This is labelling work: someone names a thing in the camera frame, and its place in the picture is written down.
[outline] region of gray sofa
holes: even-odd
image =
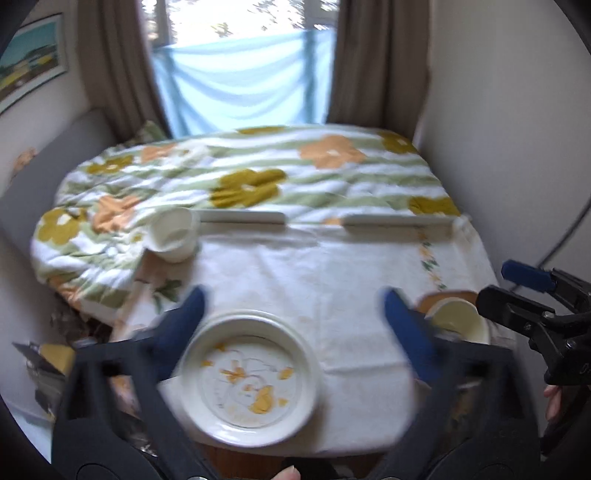
[[[104,114],[92,110],[62,132],[14,178],[0,198],[0,229],[25,257],[41,216],[66,174],[117,143]]]

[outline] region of window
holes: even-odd
[[[176,137],[326,117],[339,0],[142,0]]]

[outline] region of painting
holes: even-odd
[[[0,114],[67,71],[61,14],[21,27],[0,57]]]

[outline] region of white tablecloth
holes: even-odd
[[[293,438],[257,450],[267,455],[353,455],[394,444],[415,414],[418,392],[382,319],[384,287],[401,288],[414,303],[438,287],[478,291],[496,282],[480,237],[465,218],[422,228],[210,224],[193,261],[159,268],[181,278],[186,291],[205,285],[210,314],[272,313],[316,352],[322,403]],[[157,321],[148,286],[138,282],[119,338]],[[495,327],[493,338],[504,345],[513,340]],[[175,378],[163,382],[161,391],[196,440],[219,445],[186,418]]]

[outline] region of cable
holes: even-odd
[[[585,219],[585,217],[589,213],[589,210],[591,210],[591,196],[588,198],[587,203],[585,203],[585,205],[583,206],[583,208],[581,209],[581,211],[577,215],[577,218],[569,226],[568,230],[566,230],[566,232],[564,233],[562,238],[560,238],[560,240],[558,240],[558,243],[556,243],[556,245],[552,247],[552,250],[550,250],[546,254],[546,256],[538,262],[538,264],[536,265],[536,268],[544,268],[548,264],[548,262],[556,256],[556,254],[562,249],[562,247],[565,246],[565,244],[570,240],[570,238],[573,236],[573,234],[577,231],[577,229],[579,228],[579,226],[581,225],[581,223],[583,222],[583,220]],[[515,292],[519,287],[520,287],[520,285],[513,285],[509,291]]]

